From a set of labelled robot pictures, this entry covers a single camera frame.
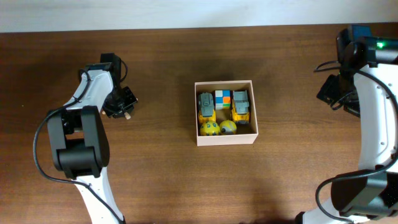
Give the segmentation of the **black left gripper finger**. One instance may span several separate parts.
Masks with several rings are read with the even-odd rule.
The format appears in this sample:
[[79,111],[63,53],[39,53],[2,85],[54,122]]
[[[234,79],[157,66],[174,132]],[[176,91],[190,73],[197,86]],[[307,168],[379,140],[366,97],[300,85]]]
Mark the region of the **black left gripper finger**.
[[109,118],[123,118],[124,117],[124,112],[123,111],[115,111],[110,108],[107,108],[106,106],[103,106],[103,111]]
[[125,86],[123,88],[123,91],[124,91],[124,98],[123,98],[124,109],[133,108],[134,105],[137,103],[137,98],[135,97],[135,95],[128,86]]

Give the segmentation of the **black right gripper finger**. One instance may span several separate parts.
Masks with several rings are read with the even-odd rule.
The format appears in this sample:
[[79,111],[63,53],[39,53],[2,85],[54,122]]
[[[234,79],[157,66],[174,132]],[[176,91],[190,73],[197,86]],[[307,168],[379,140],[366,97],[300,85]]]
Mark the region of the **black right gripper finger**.
[[338,99],[339,95],[339,77],[337,75],[330,75],[317,93],[317,98],[330,105]]
[[361,115],[360,115],[359,101],[358,101],[358,100],[354,100],[354,101],[345,101],[345,102],[343,103],[343,109],[344,109],[346,112],[348,112],[348,113],[350,113],[350,114],[352,114],[352,115],[354,115],[354,116],[356,116],[356,117],[358,117],[358,118],[361,117]]

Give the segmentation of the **yellow wooden rattle drum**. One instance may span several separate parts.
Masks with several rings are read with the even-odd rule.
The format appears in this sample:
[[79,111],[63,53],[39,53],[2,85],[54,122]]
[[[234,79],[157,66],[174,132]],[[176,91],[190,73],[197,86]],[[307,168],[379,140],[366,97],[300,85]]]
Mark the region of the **yellow wooden rattle drum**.
[[131,113],[124,112],[124,117],[123,117],[123,118],[129,120],[129,119],[131,119],[133,116],[134,116],[134,111],[132,111]]

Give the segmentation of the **yellow toy truck grey cab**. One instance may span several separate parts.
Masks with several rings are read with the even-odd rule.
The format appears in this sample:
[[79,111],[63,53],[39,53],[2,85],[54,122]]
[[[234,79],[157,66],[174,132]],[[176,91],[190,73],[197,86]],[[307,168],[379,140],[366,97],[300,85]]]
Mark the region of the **yellow toy truck grey cab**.
[[198,122],[216,121],[216,111],[211,93],[201,93],[198,96]]

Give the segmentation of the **yellow ball blue letters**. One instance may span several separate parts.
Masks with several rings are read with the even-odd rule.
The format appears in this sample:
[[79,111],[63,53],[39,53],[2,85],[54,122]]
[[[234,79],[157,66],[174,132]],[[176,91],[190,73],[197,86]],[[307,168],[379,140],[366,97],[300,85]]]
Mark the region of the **yellow ball blue letters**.
[[200,127],[201,136],[218,136],[221,134],[221,129],[218,123],[214,121],[207,121]]

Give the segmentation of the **yellow toy dump truck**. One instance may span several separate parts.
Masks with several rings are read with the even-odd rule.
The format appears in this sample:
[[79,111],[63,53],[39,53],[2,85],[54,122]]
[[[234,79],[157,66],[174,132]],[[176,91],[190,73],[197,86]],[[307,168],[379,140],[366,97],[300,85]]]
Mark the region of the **yellow toy dump truck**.
[[249,111],[248,92],[233,91],[232,111],[231,117],[236,124],[249,124],[250,111]]

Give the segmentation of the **multicoloured puzzle cube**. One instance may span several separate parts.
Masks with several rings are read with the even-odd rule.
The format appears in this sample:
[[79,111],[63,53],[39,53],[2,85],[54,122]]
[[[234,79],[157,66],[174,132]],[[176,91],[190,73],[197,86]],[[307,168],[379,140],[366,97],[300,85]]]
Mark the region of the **multicoloured puzzle cube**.
[[215,91],[215,110],[228,110],[231,107],[231,92],[229,90]]

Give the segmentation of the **yellow minion ball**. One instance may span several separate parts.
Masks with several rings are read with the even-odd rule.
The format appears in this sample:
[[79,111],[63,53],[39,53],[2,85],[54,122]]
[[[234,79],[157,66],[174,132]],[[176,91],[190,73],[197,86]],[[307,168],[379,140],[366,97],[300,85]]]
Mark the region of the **yellow minion ball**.
[[237,132],[237,126],[233,121],[225,120],[220,123],[220,131],[222,135],[234,135]]

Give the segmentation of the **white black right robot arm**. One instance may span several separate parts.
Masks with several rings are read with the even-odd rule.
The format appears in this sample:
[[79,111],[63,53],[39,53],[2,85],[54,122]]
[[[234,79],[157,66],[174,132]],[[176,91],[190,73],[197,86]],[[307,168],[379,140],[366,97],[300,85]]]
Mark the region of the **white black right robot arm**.
[[317,94],[331,109],[360,118],[358,170],[323,181],[330,198],[295,217],[299,224],[363,223],[397,216],[397,40],[351,25],[336,37],[338,59],[315,71],[338,70]]

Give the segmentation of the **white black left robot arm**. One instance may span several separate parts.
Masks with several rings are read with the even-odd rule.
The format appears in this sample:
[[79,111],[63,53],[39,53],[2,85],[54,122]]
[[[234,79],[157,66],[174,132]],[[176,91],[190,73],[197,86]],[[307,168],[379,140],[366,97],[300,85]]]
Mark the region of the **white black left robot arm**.
[[137,98],[122,82],[127,65],[114,53],[79,72],[79,86],[71,99],[45,118],[55,168],[65,174],[83,198],[92,223],[125,223],[108,179],[110,146],[101,120],[130,119]]

